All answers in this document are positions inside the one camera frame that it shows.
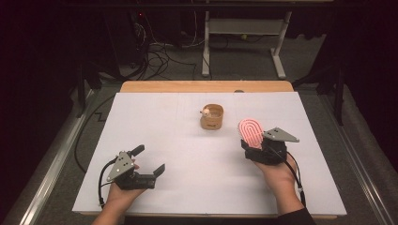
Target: wooden edge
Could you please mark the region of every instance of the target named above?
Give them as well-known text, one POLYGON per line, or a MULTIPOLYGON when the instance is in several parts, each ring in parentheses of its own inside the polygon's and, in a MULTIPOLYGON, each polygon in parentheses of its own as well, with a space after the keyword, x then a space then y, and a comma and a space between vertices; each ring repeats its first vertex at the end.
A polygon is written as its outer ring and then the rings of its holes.
MULTIPOLYGON (((81 213, 84 216, 97 216, 100 212, 81 213)), ((276 218, 278 215, 245 215, 245 214, 132 214, 127 213, 125 217, 145 218, 276 218)), ((335 215, 312 215, 314 219, 336 219, 335 215)))
POLYGON ((148 81, 124 82, 121 93, 228 93, 228 92, 294 92, 287 81, 148 81))

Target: hand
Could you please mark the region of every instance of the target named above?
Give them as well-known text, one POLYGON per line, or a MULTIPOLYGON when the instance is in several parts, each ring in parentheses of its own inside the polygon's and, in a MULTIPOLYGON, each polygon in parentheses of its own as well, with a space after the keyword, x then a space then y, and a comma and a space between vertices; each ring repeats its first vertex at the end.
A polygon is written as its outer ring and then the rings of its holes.
POLYGON ((92 224, 117 224, 119 218, 125 214, 134 200, 145 191, 146 189, 122 190, 117 184, 112 183, 106 204, 92 224))
MULTIPOLYGON (((288 154, 286 161, 295 171, 297 170, 295 161, 288 154)), ((287 187, 294 188, 296 180, 286 164, 280 163, 275 166, 270 166, 255 161, 254 164, 263 172, 264 178, 272 192, 275 193, 287 187)))
MULTIPOLYGON (((286 160, 296 171, 297 166, 292 157, 287 155, 286 160)), ((254 164, 263 172, 269 188, 275 195, 280 215, 304 208, 296 194, 295 177, 286 164, 280 163, 275 166, 268 166, 259 162, 254 162, 254 164)))

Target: white metal frame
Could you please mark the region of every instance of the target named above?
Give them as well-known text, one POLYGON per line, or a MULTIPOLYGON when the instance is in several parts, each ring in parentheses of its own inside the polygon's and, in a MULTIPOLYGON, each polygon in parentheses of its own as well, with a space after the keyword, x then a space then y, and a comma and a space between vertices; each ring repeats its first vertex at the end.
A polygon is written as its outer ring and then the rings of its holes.
POLYGON ((208 40, 210 34, 246 34, 246 35, 278 35, 276 48, 271 48, 270 53, 281 80, 286 79, 279 52, 284 36, 289 25, 291 11, 286 12, 284 20, 237 20, 237 19, 210 19, 209 12, 205 17, 205 46, 203 49, 202 75, 210 74, 210 49, 208 40))

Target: pink sponge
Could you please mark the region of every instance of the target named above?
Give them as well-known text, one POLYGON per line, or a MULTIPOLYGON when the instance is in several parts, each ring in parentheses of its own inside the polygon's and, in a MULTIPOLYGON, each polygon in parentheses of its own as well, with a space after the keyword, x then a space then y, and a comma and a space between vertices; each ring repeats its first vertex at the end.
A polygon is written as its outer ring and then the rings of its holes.
POLYGON ((261 142, 263 141, 263 129, 260 124, 251 118, 243 119, 239 122, 238 130, 240 137, 250 147, 261 149, 261 142))

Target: sleeve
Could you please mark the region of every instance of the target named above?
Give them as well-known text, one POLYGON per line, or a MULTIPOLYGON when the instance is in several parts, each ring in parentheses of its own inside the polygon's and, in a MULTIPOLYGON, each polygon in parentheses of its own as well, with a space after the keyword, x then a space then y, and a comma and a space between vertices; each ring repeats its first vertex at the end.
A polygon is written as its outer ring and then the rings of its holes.
POLYGON ((300 209, 295 212, 284 214, 278 217, 279 225, 315 225, 314 219, 311 217, 307 208, 300 209))

